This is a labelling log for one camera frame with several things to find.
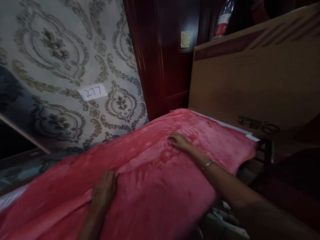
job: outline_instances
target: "number 277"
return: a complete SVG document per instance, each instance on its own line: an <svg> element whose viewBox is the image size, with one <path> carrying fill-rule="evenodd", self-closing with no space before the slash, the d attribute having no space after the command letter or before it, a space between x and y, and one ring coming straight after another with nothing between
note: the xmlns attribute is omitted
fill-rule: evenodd
<svg viewBox="0 0 320 240"><path fill-rule="evenodd" d="M89 90L92 90L93 91L93 94L96 95L95 91L94 91L94 88L90 88ZM87 97L90 97L92 94L89 95L89 91L88 90L85 90L88 94L87 94Z"/></svg>

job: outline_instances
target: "cardboard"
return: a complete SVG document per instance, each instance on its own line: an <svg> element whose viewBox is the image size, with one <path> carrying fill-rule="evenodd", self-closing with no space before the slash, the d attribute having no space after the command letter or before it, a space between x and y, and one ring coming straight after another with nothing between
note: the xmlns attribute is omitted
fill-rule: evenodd
<svg viewBox="0 0 320 240"><path fill-rule="evenodd" d="M195 47L189 109L259 138L319 139L303 132L320 113L319 21L316 3Z"/></svg>

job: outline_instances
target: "pink blanket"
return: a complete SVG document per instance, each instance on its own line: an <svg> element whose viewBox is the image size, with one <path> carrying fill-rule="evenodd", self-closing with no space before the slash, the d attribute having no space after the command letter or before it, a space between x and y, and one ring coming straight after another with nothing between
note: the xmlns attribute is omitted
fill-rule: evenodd
<svg viewBox="0 0 320 240"><path fill-rule="evenodd" d="M168 145L177 131L235 174L256 143L188 109L179 109L87 152L60 161L0 213L1 239L76 239L91 189L106 169L120 173L101 239L177 239L216 198L190 157Z"/></svg>

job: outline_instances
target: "dark wooden door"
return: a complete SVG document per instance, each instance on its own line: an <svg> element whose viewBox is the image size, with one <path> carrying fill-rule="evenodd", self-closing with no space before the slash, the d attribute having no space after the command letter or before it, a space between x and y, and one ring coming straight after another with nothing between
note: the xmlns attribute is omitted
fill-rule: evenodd
<svg viewBox="0 0 320 240"><path fill-rule="evenodd" d="M124 0L150 120L188 107L193 48L209 40L222 2ZM180 48L181 31L190 32L188 48Z"/></svg>

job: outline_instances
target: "silver bracelet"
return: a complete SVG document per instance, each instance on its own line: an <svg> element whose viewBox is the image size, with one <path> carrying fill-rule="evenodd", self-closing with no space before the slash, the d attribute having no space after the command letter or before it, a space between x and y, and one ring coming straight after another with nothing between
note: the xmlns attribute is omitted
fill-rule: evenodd
<svg viewBox="0 0 320 240"><path fill-rule="evenodd" d="M208 167L211 163L213 163L214 161L210 161L210 162L208 162L204 167L202 167L202 169L204 170L206 167Z"/></svg>

